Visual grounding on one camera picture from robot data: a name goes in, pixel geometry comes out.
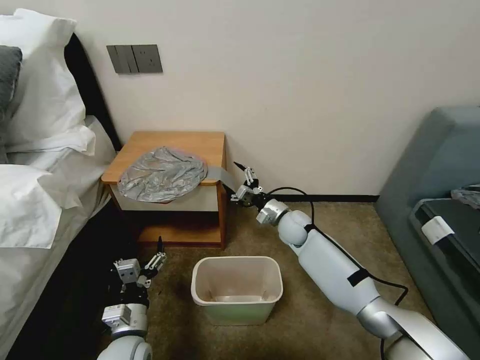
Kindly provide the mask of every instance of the beige carpet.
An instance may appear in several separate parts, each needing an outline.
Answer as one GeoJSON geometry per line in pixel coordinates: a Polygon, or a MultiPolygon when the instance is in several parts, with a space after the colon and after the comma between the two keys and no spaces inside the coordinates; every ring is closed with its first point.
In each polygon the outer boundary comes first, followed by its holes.
{"type": "MultiPolygon", "coordinates": [[[[310,214],[308,204],[290,204],[310,214]]],[[[402,306],[431,318],[388,233],[369,203],[317,203],[315,223],[372,274],[410,288],[402,306]]],[[[168,259],[150,288],[147,341],[160,359],[379,359],[379,340],[356,318],[335,308],[254,209],[232,207],[225,251],[166,249],[168,259]],[[208,256],[265,255],[280,265],[284,292],[265,325],[212,326],[190,294],[192,269],[208,256]]],[[[144,250],[146,260],[153,249],[144,250]]],[[[400,290],[378,286],[394,301],[400,290]]]]}

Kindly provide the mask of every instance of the silver plastic bag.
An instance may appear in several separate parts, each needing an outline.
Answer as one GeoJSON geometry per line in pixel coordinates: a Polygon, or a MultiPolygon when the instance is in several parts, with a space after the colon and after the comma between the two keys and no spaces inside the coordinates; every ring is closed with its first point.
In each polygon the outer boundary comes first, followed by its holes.
{"type": "Polygon", "coordinates": [[[195,189],[207,171],[198,157],[163,146],[135,161],[118,181],[118,191],[130,199],[166,203],[195,189]]]}

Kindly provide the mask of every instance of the white tag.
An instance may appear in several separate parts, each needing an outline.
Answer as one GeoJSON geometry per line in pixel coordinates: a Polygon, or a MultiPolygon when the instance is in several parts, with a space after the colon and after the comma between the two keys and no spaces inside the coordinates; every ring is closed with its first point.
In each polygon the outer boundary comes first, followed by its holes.
{"type": "Polygon", "coordinates": [[[432,245],[450,234],[455,234],[452,228],[441,216],[435,216],[433,219],[429,220],[421,227],[421,232],[432,245]]]}

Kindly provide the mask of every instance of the velcro strap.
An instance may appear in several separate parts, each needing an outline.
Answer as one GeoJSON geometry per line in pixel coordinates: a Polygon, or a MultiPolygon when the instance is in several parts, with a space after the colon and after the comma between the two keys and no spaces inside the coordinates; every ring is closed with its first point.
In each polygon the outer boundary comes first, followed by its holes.
{"type": "Polygon", "coordinates": [[[368,278],[370,276],[369,272],[365,268],[360,268],[357,271],[355,271],[352,275],[347,277],[346,279],[352,285],[353,287],[357,285],[359,282],[362,280],[368,278]]]}
{"type": "Polygon", "coordinates": [[[315,229],[315,230],[317,230],[317,231],[319,230],[319,228],[316,227],[314,224],[307,224],[307,225],[305,225],[303,228],[305,229],[305,231],[307,232],[307,234],[308,234],[309,232],[311,232],[313,229],[315,229]]]}

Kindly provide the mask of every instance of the black headboard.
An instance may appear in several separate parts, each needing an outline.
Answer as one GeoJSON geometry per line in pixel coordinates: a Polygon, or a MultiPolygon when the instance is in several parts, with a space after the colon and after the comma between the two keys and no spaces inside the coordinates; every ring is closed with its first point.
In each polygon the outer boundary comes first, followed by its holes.
{"type": "Polygon", "coordinates": [[[100,90],[95,73],[90,65],[87,53],[79,38],[73,34],[70,42],[65,46],[65,61],[68,69],[75,78],[81,98],[85,104],[86,114],[95,116],[111,139],[115,150],[122,148],[120,139],[115,131],[109,109],[100,90]]]}

